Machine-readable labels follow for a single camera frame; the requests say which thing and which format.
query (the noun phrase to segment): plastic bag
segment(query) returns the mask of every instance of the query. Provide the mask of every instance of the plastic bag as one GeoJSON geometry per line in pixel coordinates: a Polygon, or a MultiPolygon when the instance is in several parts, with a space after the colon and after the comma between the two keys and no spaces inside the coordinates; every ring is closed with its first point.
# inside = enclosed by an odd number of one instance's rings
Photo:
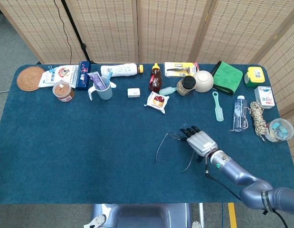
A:
{"type": "Polygon", "coordinates": [[[76,87],[78,74],[78,65],[58,66],[54,69],[44,72],[41,76],[39,87],[53,86],[59,81],[69,83],[72,88],[76,87]]]}

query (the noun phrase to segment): blue tablecloth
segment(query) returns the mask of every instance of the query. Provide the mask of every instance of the blue tablecloth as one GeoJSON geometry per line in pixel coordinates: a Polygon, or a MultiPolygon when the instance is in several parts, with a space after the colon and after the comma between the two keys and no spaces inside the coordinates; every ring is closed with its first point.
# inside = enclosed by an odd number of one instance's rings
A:
{"type": "MultiPolygon", "coordinates": [[[[39,66],[48,70],[46,65],[39,66]]],[[[248,66],[234,65],[243,73],[248,66]]],[[[273,187],[294,189],[287,142],[262,142],[250,117],[245,132],[229,131],[236,97],[244,95],[248,103],[255,100],[253,88],[245,87],[243,81],[233,96],[219,92],[225,120],[217,122],[211,91],[187,97],[171,94],[166,114],[144,107],[152,65],[144,65],[142,75],[112,78],[117,88],[108,101],[97,94],[90,101],[87,91],[75,91],[69,103],[60,102],[51,87],[21,91],[16,78],[27,67],[15,73],[0,123],[0,204],[236,201],[205,177],[204,163],[193,162],[180,173],[191,158],[192,149],[186,143],[167,137],[154,163],[165,133],[192,125],[208,133],[253,175],[273,187]],[[128,98],[127,88],[136,87],[141,97],[128,98]]],[[[213,68],[200,65],[210,72],[213,68]]],[[[96,70],[100,66],[92,65],[92,71],[96,70]]],[[[163,77],[162,87],[175,86],[177,81],[163,77]]],[[[276,106],[264,111],[266,121],[278,117],[276,106]]],[[[214,166],[210,174],[239,192],[214,166]]]]}

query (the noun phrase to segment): snack package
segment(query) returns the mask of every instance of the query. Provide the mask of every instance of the snack package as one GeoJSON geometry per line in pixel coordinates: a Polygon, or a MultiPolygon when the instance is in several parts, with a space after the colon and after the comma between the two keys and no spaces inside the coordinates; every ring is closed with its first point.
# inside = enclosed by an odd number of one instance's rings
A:
{"type": "Polygon", "coordinates": [[[164,108],[167,104],[168,99],[169,96],[162,96],[155,92],[151,92],[151,94],[148,97],[147,104],[144,104],[144,106],[156,108],[157,110],[160,110],[162,113],[165,114],[164,108]]]}
{"type": "Polygon", "coordinates": [[[39,87],[53,86],[59,81],[67,82],[72,88],[76,87],[78,65],[58,66],[44,72],[41,76],[39,87]]]}

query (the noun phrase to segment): bottle cap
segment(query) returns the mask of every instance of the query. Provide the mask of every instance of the bottle cap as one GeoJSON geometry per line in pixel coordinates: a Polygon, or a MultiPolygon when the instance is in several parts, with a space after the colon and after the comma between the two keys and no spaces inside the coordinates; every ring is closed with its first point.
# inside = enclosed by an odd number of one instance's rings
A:
{"type": "Polygon", "coordinates": [[[193,89],[195,87],[196,80],[192,76],[185,76],[181,84],[185,89],[193,89]]]}
{"type": "Polygon", "coordinates": [[[139,65],[138,73],[143,73],[143,65],[139,65]]]}
{"type": "Polygon", "coordinates": [[[160,67],[157,65],[157,63],[155,63],[154,66],[152,66],[152,70],[155,68],[160,69],[160,67]]]}

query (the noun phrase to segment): plastic container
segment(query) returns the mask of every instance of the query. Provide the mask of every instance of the plastic container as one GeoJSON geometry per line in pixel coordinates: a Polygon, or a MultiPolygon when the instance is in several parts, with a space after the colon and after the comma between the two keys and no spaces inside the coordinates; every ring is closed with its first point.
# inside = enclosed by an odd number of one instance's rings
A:
{"type": "Polygon", "coordinates": [[[244,75],[244,82],[247,87],[257,87],[265,82],[262,68],[259,66],[248,67],[247,73],[244,75]]]}
{"type": "Polygon", "coordinates": [[[112,77],[119,76],[133,76],[138,73],[143,73],[143,65],[136,65],[135,63],[127,63],[122,65],[101,66],[101,75],[108,77],[110,71],[113,71],[112,77]]]}
{"type": "Polygon", "coordinates": [[[246,119],[247,112],[247,101],[245,97],[240,95],[237,97],[234,104],[233,113],[233,127],[232,130],[235,132],[242,132],[247,129],[248,123],[246,119]]]}
{"type": "Polygon", "coordinates": [[[277,118],[267,124],[265,138],[271,142],[277,143],[291,139],[294,135],[292,124],[282,118],[277,118]]]}
{"type": "Polygon", "coordinates": [[[75,96],[75,92],[71,85],[64,81],[59,81],[54,84],[53,94],[62,102],[69,102],[75,96]]]}
{"type": "Polygon", "coordinates": [[[177,92],[182,96],[186,96],[195,89],[195,84],[196,80],[194,77],[185,76],[176,84],[177,92]]]}
{"type": "Polygon", "coordinates": [[[152,67],[149,89],[156,93],[161,89],[161,69],[157,63],[152,67]]]}

